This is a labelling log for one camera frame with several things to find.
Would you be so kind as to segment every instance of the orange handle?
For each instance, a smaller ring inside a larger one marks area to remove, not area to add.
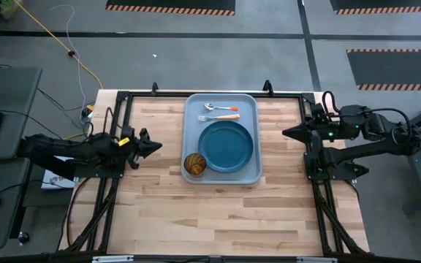
[[[240,114],[234,114],[234,115],[219,116],[217,118],[219,120],[234,120],[234,119],[238,119],[239,117],[240,117]]]

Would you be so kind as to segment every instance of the hazard stripe tape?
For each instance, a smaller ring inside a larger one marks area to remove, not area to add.
[[[421,84],[361,84],[361,91],[421,91]]]
[[[195,8],[179,8],[179,7],[140,7],[129,5],[111,4],[105,7],[110,11],[134,11],[134,12],[160,12],[173,14],[189,14],[189,15],[235,15],[235,11],[220,9],[195,9]]]
[[[352,52],[421,52],[420,48],[357,48],[357,49],[348,49],[347,53]]]
[[[421,7],[354,8],[354,9],[339,9],[339,10],[335,10],[334,12],[337,15],[389,14],[389,13],[421,12]]]

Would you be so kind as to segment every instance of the white cable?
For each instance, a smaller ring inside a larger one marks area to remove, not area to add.
[[[71,21],[71,18],[73,18],[74,15],[76,14],[76,9],[73,6],[68,5],[68,4],[60,4],[60,5],[57,5],[55,7],[52,7],[50,9],[50,12],[51,12],[51,10],[53,10],[55,8],[58,8],[58,7],[71,7],[71,9],[72,9],[71,17],[69,17],[69,19],[66,22],[66,35],[67,35],[67,41],[71,45],[72,49],[76,52],[76,54],[74,54],[74,56],[77,56],[77,76],[78,76],[78,80],[79,80],[79,89],[80,89],[80,92],[83,96],[82,107],[80,108],[80,113],[79,113],[79,121],[80,121],[81,124],[84,124],[84,122],[82,121],[82,111],[84,110],[84,107],[86,105],[87,98],[86,98],[86,95],[84,94],[84,89],[83,89],[82,84],[80,82],[80,54],[78,53],[76,47],[72,44],[71,39],[69,38],[69,22]]]

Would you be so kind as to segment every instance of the black floor mat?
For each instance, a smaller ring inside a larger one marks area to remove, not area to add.
[[[421,0],[330,0],[338,15],[421,12]]]
[[[350,49],[347,57],[362,91],[421,91],[421,49]]]
[[[235,0],[108,0],[106,10],[190,15],[235,15]]]

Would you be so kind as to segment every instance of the butcher block tabletop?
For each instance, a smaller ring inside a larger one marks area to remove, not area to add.
[[[102,130],[107,107],[115,107],[116,94],[117,90],[99,92],[92,120],[94,133]],[[315,97],[319,102],[321,93],[315,93]],[[137,170],[126,165],[119,183],[107,252],[321,256],[313,189],[304,172],[305,145],[281,133],[300,123],[297,100],[256,99],[263,175],[259,182],[241,186],[194,185],[182,178],[185,101],[186,98],[134,98],[130,125],[136,131],[146,128],[151,140],[161,142],[163,147],[141,159]],[[342,148],[344,142],[332,145]],[[368,251],[356,193],[346,182],[332,184],[339,221],[357,244]],[[72,240],[92,217],[98,185],[99,180],[89,180],[72,206],[69,224]],[[103,225],[102,220],[96,247]],[[332,227],[326,226],[330,246],[335,249]],[[60,248],[66,246],[64,237]]]

